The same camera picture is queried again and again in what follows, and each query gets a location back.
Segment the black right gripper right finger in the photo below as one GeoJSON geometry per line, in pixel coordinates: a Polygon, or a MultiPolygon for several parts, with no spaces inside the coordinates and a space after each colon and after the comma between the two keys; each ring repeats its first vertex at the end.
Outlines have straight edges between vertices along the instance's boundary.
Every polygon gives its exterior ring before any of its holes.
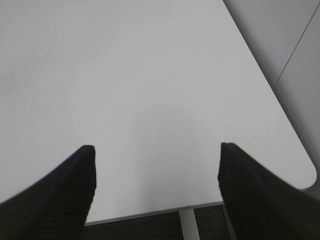
{"type": "Polygon", "coordinates": [[[218,186],[239,240],[318,240],[320,202],[234,143],[220,145],[218,186]]]}

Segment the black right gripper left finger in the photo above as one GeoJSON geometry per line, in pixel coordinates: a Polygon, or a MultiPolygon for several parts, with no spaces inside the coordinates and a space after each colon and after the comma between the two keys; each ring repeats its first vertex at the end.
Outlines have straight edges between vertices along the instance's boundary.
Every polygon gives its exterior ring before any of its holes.
{"type": "Polygon", "coordinates": [[[97,187],[96,151],[83,145],[0,204],[2,240],[79,240],[97,187]]]}

